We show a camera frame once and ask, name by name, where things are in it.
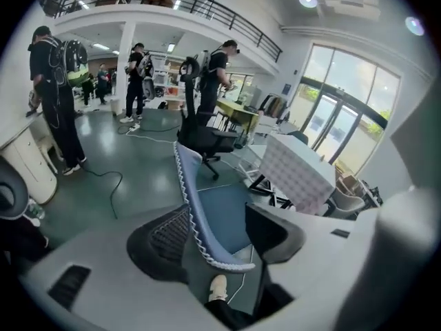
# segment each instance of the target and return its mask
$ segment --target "ceiling light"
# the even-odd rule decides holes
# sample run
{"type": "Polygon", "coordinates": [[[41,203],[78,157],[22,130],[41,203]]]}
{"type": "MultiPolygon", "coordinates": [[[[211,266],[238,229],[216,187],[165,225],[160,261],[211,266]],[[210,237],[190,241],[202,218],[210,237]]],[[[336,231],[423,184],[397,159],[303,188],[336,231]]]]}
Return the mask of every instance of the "ceiling light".
{"type": "Polygon", "coordinates": [[[100,48],[102,50],[109,50],[110,49],[109,47],[103,46],[103,44],[99,44],[99,43],[92,44],[92,46],[94,46],[95,48],[100,48]]]}
{"type": "Polygon", "coordinates": [[[299,2],[306,8],[315,8],[317,0],[299,0],[299,2]]]}
{"type": "Polygon", "coordinates": [[[415,17],[406,18],[406,27],[411,33],[417,36],[422,36],[424,34],[424,28],[421,26],[420,20],[415,17]]]}
{"type": "Polygon", "coordinates": [[[82,2],[81,0],[79,1],[79,3],[80,3],[80,5],[82,6],[82,7],[84,7],[86,10],[89,10],[90,8],[89,8],[89,6],[87,6],[84,2],[82,2]]]}

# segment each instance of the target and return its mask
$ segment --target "person in green shirt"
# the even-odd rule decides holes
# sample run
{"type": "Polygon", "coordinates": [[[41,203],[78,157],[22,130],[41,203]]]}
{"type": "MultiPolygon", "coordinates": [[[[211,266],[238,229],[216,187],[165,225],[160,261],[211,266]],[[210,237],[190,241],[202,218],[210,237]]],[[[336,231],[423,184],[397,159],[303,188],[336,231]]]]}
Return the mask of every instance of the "person in green shirt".
{"type": "Polygon", "coordinates": [[[104,96],[107,93],[107,83],[108,83],[108,78],[107,78],[107,70],[105,69],[105,64],[102,63],[99,66],[99,71],[98,71],[98,83],[96,85],[96,95],[99,97],[101,104],[106,104],[107,102],[104,100],[104,96]]]}

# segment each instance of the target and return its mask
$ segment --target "metal railing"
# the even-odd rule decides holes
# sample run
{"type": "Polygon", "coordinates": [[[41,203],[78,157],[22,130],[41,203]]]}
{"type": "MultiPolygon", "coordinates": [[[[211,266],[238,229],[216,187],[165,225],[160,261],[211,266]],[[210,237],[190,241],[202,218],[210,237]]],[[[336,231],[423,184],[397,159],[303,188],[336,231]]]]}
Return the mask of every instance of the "metal railing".
{"type": "MultiPolygon", "coordinates": [[[[65,14],[93,8],[127,3],[126,0],[40,0],[45,13],[57,18],[65,14]]],[[[257,48],[267,53],[275,62],[278,61],[282,50],[254,24],[235,13],[233,10],[214,0],[130,0],[128,3],[163,6],[175,10],[186,11],[191,14],[209,19],[214,23],[221,23],[230,30],[235,30],[247,37],[257,48]]]]}

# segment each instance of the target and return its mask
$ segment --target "beige shoe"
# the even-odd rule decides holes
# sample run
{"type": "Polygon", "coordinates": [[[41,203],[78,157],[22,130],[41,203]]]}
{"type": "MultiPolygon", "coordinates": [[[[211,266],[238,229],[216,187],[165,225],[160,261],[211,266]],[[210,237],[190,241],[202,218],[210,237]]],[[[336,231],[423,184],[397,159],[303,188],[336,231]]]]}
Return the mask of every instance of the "beige shoe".
{"type": "Polygon", "coordinates": [[[227,277],[220,274],[214,277],[212,284],[209,285],[209,290],[212,292],[208,296],[208,301],[225,301],[227,296],[227,277]]]}

